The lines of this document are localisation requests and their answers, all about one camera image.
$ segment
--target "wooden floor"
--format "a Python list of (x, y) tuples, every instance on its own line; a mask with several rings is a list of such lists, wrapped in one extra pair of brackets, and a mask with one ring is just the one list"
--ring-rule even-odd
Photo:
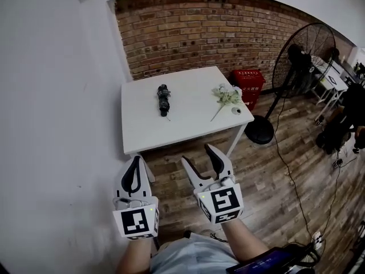
[[(253, 114), (265, 115), (272, 101), (272, 95), (260, 97)], [(311, 233), (323, 232), (338, 176), (338, 169), (332, 167), (336, 156), (326, 155), (315, 145), (322, 126), (316, 126), (314, 118), (322, 106), (317, 107), (314, 102), (304, 96), (286, 100), (277, 132), (280, 152), (297, 184)], [(274, 127), (281, 108), (282, 100), (270, 117)], [(200, 172), (209, 171), (204, 143), (223, 149), (231, 133), (226, 130), (143, 153), (156, 176), (152, 192), (160, 200), (162, 242), (180, 238), (187, 229), (199, 232), (211, 228), (224, 236), (220, 225), (211, 226), (198, 208), (180, 159), (185, 155)], [(340, 153), (345, 164), (355, 157), (353, 143), (351, 139), (346, 143), (347, 149)], [(316, 266), (317, 273), (342, 273), (351, 258), (355, 232), (365, 213), (364, 159), (361, 153), (340, 171), (336, 201), (325, 234), (326, 250)], [(244, 223), (270, 247), (292, 241), (307, 244), (310, 237), (287, 168), (278, 157), (275, 140), (259, 146), (243, 135), (231, 160), (242, 189)]]

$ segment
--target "power cord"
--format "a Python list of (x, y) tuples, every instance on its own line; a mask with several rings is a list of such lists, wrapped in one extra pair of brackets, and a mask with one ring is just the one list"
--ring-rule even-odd
[[(279, 151), (279, 144), (278, 144), (278, 139), (276, 138), (276, 133), (277, 133), (278, 128), (279, 128), (279, 119), (280, 119), (280, 116), (281, 116), (281, 114), (282, 114), (282, 112), (283, 112), (283, 110), (284, 110), (285, 100), (286, 100), (286, 98), (284, 98), (283, 106), (282, 106), (281, 111), (280, 111), (280, 113), (279, 113), (279, 115), (278, 115), (277, 127), (276, 127), (276, 130), (275, 130), (275, 133), (274, 133), (274, 137), (275, 137), (275, 141), (276, 141), (276, 146), (277, 146), (278, 155), (279, 155), (280, 159), (282, 160), (282, 162), (283, 162), (283, 163), (285, 164), (285, 166), (287, 167), (287, 171), (288, 171), (289, 177), (290, 177), (291, 181), (292, 181), (292, 182), (293, 182), (293, 184), (294, 184), (295, 194), (296, 194), (297, 199), (298, 199), (298, 201), (299, 201), (299, 207), (300, 207), (300, 209), (301, 209), (301, 213), (302, 213), (302, 215), (303, 215), (303, 218), (304, 218), (304, 221), (305, 221), (305, 224), (306, 224), (306, 230), (307, 230), (307, 233), (309, 234), (309, 237), (312, 239), (313, 235), (312, 235), (312, 234), (311, 234), (311, 232), (309, 231), (308, 221), (307, 221), (307, 219), (306, 219), (306, 217), (305, 217), (304, 210), (303, 210), (303, 207), (302, 207), (302, 201), (301, 201), (301, 198), (299, 197), (299, 194), (298, 194), (297, 184), (295, 183), (295, 181), (294, 181), (293, 177), (291, 176), (289, 166), (287, 165), (287, 163), (284, 161), (283, 157), (282, 157), (282, 156), (281, 156), (281, 154), (280, 154), (280, 151)], [(326, 230), (327, 230), (327, 227), (328, 227), (329, 221), (330, 221), (330, 219), (331, 219), (332, 206), (333, 206), (333, 204), (335, 203), (335, 200), (336, 200), (336, 195), (337, 195), (337, 186), (338, 186), (338, 178), (340, 177), (341, 168), (345, 167), (346, 165), (348, 165), (349, 163), (353, 162), (353, 161), (354, 161), (354, 160), (356, 160), (356, 159), (357, 159), (357, 157), (355, 157), (354, 159), (352, 159), (351, 161), (349, 161), (349, 162), (348, 162), (348, 163), (346, 163), (345, 165), (343, 165), (343, 166), (339, 166), (339, 167), (338, 167), (339, 169), (338, 169), (338, 175), (337, 175), (337, 178), (336, 178), (336, 185), (335, 185), (334, 198), (333, 198), (333, 201), (332, 201), (332, 203), (331, 203), (331, 205), (330, 205), (330, 210), (329, 210), (329, 213), (328, 213), (328, 216), (329, 216), (329, 217), (328, 217), (328, 219), (327, 219), (325, 229), (323, 230), (323, 233), (322, 233), (322, 235), (320, 236), (321, 238), (325, 235), (325, 232), (326, 232)], [(325, 239), (323, 239), (323, 241), (325, 242), (325, 245), (324, 245), (324, 247), (323, 247), (323, 251), (322, 251), (322, 255), (321, 255), (321, 256), (323, 256), (323, 254), (325, 253), (326, 244), (327, 244), (327, 242), (326, 242), (326, 240), (325, 240)]]

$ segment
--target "fan pole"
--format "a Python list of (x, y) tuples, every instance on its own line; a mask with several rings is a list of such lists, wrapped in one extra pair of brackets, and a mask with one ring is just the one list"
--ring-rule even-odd
[(277, 103), (279, 102), (279, 100), (281, 99), (281, 96), (283, 95), (284, 91), (285, 91), (285, 88), (287, 87), (288, 83), (289, 83), (289, 80), (290, 78), (293, 76), (294, 74), (294, 67), (293, 65), (290, 67), (290, 70), (289, 72), (287, 73), (287, 76), (284, 80), (284, 83), (283, 85), (281, 86), (273, 104), (271, 105), (269, 111), (267, 112), (266, 116), (265, 116), (265, 120), (268, 120), (269, 119), (269, 116), (271, 115), (271, 113), (273, 112), (273, 110), (275, 109), (275, 106), (277, 105)]

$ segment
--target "power strip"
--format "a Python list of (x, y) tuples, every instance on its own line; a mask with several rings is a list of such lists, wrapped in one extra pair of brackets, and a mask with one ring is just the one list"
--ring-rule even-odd
[(314, 249), (320, 249), (322, 246), (322, 236), (321, 233), (318, 231), (313, 234), (312, 242), (314, 243)]

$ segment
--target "standing fan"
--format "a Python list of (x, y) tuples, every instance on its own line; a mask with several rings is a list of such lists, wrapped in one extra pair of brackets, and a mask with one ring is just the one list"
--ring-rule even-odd
[(289, 38), (280, 51), (273, 71), (273, 89), (277, 90), (277, 96), (266, 116), (254, 116), (255, 120), (245, 129), (251, 141), (266, 144), (272, 140), (274, 127), (269, 122), (269, 116), (280, 98), (303, 94), (310, 89), (314, 80), (322, 79), (332, 64), (334, 50), (333, 32), (323, 23), (311, 23)]

